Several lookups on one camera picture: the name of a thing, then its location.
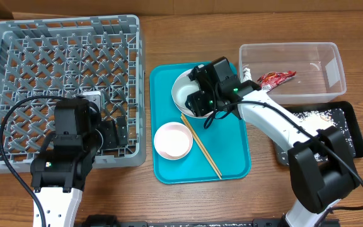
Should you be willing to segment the cooked rice pile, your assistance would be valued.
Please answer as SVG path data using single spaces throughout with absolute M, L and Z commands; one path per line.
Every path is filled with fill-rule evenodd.
M 344 135 L 345 141 L 350 148 L 350 152 L 352 153 L 352 156 L 355 157 L 353 140 L 344 116 L 344 111 L 341 108 L 299 112 L 294 113 L 294 115 L 299 119 L 308 122 L 316 129 L 327 129 L 330 126 L 335 126 Z

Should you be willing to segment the white tissue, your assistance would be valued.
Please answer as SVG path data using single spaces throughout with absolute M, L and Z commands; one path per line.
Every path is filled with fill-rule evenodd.
M 246 67 L 243 69 L 243 81 L 251 81 L 251 80 L 252 80 L 251 70 L 250 68 Z

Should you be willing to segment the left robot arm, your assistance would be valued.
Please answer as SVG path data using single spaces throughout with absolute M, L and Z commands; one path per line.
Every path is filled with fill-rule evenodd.
M 34 226 L 73 226 L 96 155 L 127 145 L 125 116 L 103 121 L 100 105 L 85 97 L 58 101 L 54 120 L 30 167 Z

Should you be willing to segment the pink bowl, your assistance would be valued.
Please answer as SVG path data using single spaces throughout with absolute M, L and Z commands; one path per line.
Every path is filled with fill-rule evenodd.
M 190 152 L 193 145 L 193 136 L 184 124 L 168 122 L 156 131 L 153 145 L 156 152 L 163 158 L 179 160 Z

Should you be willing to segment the red snack wrapper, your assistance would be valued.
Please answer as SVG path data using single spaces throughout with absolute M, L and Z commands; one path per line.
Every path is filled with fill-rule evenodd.
M 258 78 L 257 82 L 262 90 L 268 92 L 287 82 L 288 80 L 293 79 L 296 73 L 296 71 L 269 72 Z

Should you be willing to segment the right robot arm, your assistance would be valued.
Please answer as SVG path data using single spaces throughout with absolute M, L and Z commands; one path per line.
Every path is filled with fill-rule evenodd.
M 235 115 L 253 124 L 288 154 L 291 187 L 296 203 L 279 226 L 321 226 L 338 202 L 363 186 L 348 143 L 340 129 L 317 129 L 275 103 L 260 85 L 241 81 L 225 57 L 195 66 L 187 78 L 198 91 L 185 103 L 195 117 L 212 121 Z

